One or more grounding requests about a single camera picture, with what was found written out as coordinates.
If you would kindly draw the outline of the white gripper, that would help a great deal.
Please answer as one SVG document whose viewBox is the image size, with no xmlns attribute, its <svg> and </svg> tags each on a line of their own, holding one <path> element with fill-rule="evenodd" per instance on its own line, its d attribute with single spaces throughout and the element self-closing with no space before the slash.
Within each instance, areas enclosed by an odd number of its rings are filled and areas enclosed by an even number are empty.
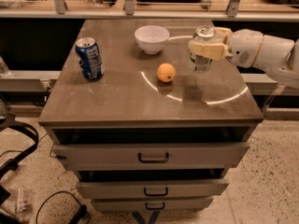
<svg viewBox="0 0 299 224">
<path fill-rule="evenodd" d="M 216 39 L 190 40 L 190 52 L 217 61 L 227 57 L 231 64 L 243 68 L 253 66 L 263 43 L 261 32 L 242 29 L 233 33 L 230 28 L 225 27 L 216 27 L 215 30 Z"/>
</svg>

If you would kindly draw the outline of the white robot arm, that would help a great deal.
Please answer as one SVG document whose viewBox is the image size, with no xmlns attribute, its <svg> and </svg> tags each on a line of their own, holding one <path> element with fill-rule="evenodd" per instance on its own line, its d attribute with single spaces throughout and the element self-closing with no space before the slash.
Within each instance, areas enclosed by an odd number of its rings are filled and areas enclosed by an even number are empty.
<svg viewBox="0 0 299 224">
<path fill-rule="evenodd" d="M 280 84 L 299 86 L 298 42 L 291 39 L 249 29 L 233 32 L 224 27 L 199 27 L 188 46 L 193 55 L 254 67 Z"/>
</svg>

